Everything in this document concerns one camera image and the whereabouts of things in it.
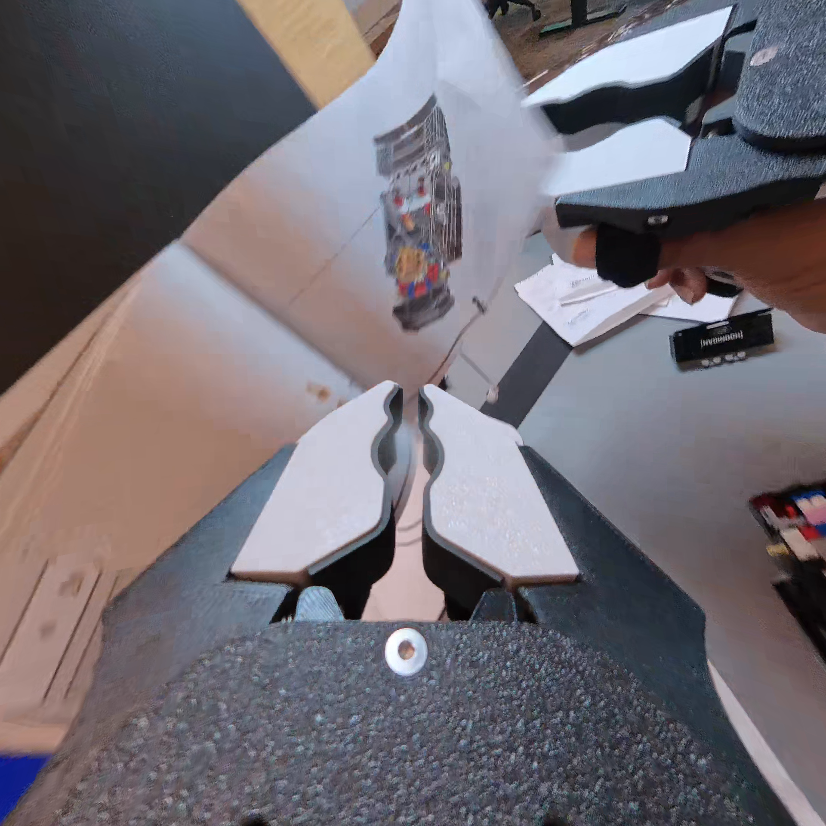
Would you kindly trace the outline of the blue plastic parts bin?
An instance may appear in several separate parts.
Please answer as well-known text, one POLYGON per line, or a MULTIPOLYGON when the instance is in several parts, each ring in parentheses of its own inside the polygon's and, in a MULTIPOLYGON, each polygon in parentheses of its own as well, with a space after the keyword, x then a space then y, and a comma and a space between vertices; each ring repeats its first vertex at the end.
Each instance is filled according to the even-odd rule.
POLYGON ((1 823, 29 790, 50 755, 1 755, 1 823))

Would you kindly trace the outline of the black printed lego plate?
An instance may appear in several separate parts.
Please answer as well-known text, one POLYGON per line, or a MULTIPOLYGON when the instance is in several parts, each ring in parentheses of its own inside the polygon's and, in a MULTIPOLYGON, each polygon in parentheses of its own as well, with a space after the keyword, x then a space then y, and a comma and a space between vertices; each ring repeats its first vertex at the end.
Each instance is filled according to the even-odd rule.
POLYGON ((775 346, 770 308, 678 330, 670 337, 672 360, 683 372, 738 364, 775 346))

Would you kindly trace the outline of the person's right hand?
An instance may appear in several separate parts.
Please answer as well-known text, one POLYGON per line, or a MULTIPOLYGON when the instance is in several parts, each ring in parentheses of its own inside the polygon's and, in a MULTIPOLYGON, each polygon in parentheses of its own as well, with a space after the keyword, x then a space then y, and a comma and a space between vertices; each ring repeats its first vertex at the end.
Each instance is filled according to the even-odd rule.
POLYGON ((825 332, 824 199, 676 240, 601 225, 576 238, 572 258, 574 265, 593 268, 619 287, 669 285, 690 305, 708 291, 707 269, 724 272, 806 329, 825 332))

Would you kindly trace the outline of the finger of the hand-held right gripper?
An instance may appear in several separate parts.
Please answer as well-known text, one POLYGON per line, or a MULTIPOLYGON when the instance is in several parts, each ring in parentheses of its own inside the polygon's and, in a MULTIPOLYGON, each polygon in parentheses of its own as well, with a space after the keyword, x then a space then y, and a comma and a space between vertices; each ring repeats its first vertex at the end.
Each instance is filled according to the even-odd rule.
POLYGON ((642 32, 580 59, 523 101, 560 135, 667 119, 692 129, 721 83, 738 85, 744 57, 725 68, 726 44, 750 37, 756 5, 681 5, 650 18, 642 32))
POLYGON ((666 118, 615 130, 590 146, 563 151, 543 184, 558 197, 685 170, 692 140, 666 118))

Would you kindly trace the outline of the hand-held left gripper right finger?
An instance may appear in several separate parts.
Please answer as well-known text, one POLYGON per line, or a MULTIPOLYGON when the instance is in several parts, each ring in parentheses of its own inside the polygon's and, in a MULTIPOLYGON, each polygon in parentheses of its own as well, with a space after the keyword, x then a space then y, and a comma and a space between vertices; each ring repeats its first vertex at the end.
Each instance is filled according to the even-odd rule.
POLYGON ((433 384, 419 390, 418 412, 428 472, 422 559, 449 610, 475 610, 494 589, 576 582, 518 431, 433 384))

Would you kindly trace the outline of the lego instruction booklet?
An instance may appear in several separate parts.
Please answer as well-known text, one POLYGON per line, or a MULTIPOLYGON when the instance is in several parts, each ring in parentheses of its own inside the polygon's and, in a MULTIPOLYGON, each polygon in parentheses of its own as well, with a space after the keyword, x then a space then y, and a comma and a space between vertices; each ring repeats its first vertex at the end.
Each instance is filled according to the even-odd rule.
POLYGON ((2 754, 249 475, 443 377, 554 150, 522 88, 478 2, 403 2, 316 112, 237 2, 2 2, 2 754))

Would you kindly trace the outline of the black lego car model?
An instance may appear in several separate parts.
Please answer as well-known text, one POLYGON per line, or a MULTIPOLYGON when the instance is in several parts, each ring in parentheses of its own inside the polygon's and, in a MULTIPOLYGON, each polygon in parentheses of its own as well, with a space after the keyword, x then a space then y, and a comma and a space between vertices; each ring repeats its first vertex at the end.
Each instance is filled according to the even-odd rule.
POLYGON ((749 510, 777 567, 772 586, 824 661, 825 479, 753 496, 749 510))

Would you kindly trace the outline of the white book stand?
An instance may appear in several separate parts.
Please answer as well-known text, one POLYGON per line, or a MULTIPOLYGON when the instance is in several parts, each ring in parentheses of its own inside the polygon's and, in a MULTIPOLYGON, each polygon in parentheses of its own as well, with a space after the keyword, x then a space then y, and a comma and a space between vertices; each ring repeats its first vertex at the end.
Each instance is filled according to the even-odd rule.
POLYGON ((448 381, 448 367, 450 367, 453 362, 455 361, 456 357, 464 358, 465 361, 468 363, 470 368, 473 372, 480 377, 480 379, 487 384, 486 394, 485 394, 485 402, 490 404, 495 404, 499 400, 500 389, 497 382, 493 382, 492 379, 481 369, 481 367, 472 360, 472 358, 468 357, 463 353, 463 341, 465 336, 467 335, 470 328, 481 318, 487 315, 488 313, 488 305, 486 302, 480 299, 479 296, 472 297, 472 306, 474 307, 472 315, 468 318, 468 321, 463 325, 460 329, 459 334, 454 339, 453 343, 450 346, 448 354, 445 356, 442 367, 444 367, 444 385, 446 388, 449 388, 449 381, 448 381))

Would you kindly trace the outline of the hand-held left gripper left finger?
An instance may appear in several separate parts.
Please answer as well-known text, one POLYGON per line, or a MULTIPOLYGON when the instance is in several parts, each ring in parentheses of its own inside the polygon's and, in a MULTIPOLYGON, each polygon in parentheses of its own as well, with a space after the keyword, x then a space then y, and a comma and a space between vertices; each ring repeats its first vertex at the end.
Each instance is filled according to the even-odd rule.
POLYGON ((234 579, 366 602, 395 556, 405 501, 403 390, 383 381, 296 443, 231 565, 234 579))

